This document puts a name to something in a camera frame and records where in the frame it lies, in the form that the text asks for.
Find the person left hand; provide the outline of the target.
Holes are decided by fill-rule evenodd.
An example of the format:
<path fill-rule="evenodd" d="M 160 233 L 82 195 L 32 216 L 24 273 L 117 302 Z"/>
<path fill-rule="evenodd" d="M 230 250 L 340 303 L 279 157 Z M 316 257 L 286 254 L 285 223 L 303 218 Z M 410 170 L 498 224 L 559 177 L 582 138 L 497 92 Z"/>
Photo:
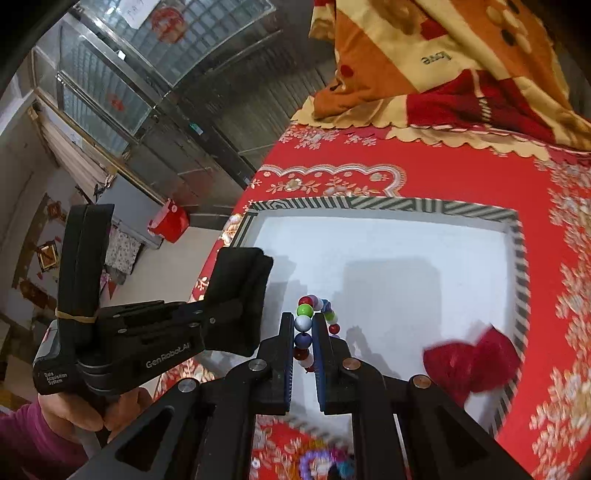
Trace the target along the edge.
<path fill-rule="evenodd" d="M 37 400 L 48 427 L 72 442 L 78 442 L 76 429 L 98 432 L 103 428 L 109 432 L 110 442 L 152 404 L 151 395 L 143 387 L 121 395 L 104 414 L 74 394 L 39 395 Z"/>

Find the magenta sleeve forearm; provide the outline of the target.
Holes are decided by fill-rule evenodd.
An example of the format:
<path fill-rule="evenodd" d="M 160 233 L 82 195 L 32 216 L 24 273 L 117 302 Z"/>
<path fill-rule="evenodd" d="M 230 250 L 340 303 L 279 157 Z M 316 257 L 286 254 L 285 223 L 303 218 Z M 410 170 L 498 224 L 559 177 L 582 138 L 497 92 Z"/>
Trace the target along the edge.
<path fill-rule="evenodd" d="M 54 433 L 35 401 L 1 417 L 2 479 L 67 479 L 87 461 L 81 445 Z"/>

